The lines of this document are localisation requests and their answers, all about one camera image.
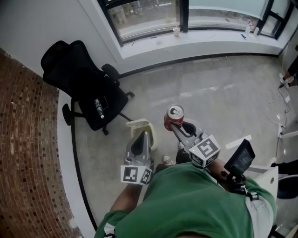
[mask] white cup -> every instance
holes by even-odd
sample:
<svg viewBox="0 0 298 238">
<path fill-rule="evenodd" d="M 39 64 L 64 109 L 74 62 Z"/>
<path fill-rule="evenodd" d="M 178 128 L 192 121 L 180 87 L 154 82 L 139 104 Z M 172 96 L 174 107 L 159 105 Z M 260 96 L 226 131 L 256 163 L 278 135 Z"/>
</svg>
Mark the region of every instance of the white cup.
<svg viewBox="0 0 298 238">
<path fill-rule="evenodd" d="M 179 37 L 180 28 L 178 28 L 178 27 L 174 27 L 174 28 L 173 28 L 173 32 L 174 32 L 174 36 L 175 36 L 175 37 Z"/>
</svg>

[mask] window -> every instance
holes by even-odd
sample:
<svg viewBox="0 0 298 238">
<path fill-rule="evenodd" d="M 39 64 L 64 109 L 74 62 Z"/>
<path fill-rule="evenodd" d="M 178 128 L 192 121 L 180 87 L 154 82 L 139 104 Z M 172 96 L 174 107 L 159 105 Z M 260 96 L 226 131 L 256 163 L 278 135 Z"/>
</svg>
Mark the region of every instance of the window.
<svg viewBox="0 0 298 238">
<path fill-rule="evenodd" d="M 171 30 L 180 24 L 179 4 L 175 0 L 139 0 L 109 9 L 120 37 Z"/>
<path fill-rule="evenodd" d="M 274 36 L 279 26 L 280 22 L 276 18 L 269 16 L 262 29 L 262 33 L 268 36 Z"/>
<path fill-rule="evenodd" d="M 278 38 L 294 7 L 290 0 L 98 0 L 119 44 L 188 30 L 225 29 Z"/>
</svg>

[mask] black office chair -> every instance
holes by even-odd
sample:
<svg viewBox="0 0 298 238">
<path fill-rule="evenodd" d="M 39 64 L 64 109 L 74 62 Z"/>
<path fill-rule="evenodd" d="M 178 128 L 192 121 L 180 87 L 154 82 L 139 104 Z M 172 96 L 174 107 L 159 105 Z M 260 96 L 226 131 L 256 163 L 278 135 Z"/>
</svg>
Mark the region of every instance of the black office chair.
<svg viewBox="0 0 298 238">
<path fill-rule="evenodd" d="M 71 112 L 68 105 L 62 108 L 67 125 L 72 116 L 84 117 L 92 130 L 103 128 L 108 135 L 107 124 L 118 114 L 131 121 L 121 113 L 132 92 L 124 93 L 119 87 L 119 73 L 109 64 L 99 70 L 91 60 L 84 43 L 80 40 L 70 45 L 64 41 L 53 44 L 41 59 L 44 70 L 43 80 L 66 92 L 72 100 L 78 101 L 82 113 Z M 104 118 L 95 107 L 94 100 L 99 99 Z"/>
<path fill-rule="evenodd" d="M 285 176 L 278 180 L 279 199 L 293 199 L 298 196 L 298 175 Z"/>
</svg>

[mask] concrete floor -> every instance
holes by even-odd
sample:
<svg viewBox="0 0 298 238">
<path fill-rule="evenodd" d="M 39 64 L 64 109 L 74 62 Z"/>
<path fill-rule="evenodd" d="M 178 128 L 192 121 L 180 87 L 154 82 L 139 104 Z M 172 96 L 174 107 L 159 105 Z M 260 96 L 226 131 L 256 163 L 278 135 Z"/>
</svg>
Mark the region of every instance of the concrete floor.
<svg viewBox="0 0 298 238">
<path fill-rule="evenodd" d="M 158 148 L 152 153 L 156 163 L 163 154 L 176 157 L 177 139 L 163 126 L 163 116 L 169 105 L 178 103 L 185 109 L 185 117 L 200 122 L 201 127 L 213 134 L 222 150 L 220 158 L 227 161 L 236 150 L 227 150 L 225 145 L 244 136 L 251 135 L 251 145 L 256 154 L 256 165 L 267 165 L 275 156 L 277 125 L 285 123 L 283 99 L 277 91 L 278 74 L 282 72 L 276 58 L 262 56 L 233 56 L 216 59 L 190 61 L 157 68 L 121 79 L 121 88 L 133 91 L 135 98 L 130 100 L 122 113 L 132 119 L 146 118 L 155 127 Z M 287 114 L 288 130 L 295 127 L 296 114 Z M 120 183 L 120 165 L 126 143 L 130 139 L 130 128 L 118 116 L 109 125 L 109 135 L 102 131 L 92 131 L 87 122 L 76 118 L 77 151 L 81 175 L 93 216 L 99 224 L 119 195 L 124 184 Z M 284 161 L 296 159 L 298 138 L 285 139 L 279 144 L 278 160 L 287 149 Z M 288 204 L 298 211 L 297 200 L 279 203 L 279 223 L 284 217 L 293 214 L 287 210 Z"/>
</svg>

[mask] red soda can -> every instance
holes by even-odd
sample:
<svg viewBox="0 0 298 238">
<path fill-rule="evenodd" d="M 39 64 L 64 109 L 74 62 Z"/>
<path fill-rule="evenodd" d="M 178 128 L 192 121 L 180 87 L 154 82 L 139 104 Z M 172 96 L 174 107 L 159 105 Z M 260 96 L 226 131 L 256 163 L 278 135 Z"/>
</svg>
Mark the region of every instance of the red soda can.
<svg viewBox="0 0 298 238">
<path fill-rule="evenodd" d="M 168 131 L 172 131 L 171 123 L 182 126 L 184 118 L 184 109 L 178 104 L 173 104 L 167 109 L 167 113 L 164 115 L 164 127 Z"/>
</svg>

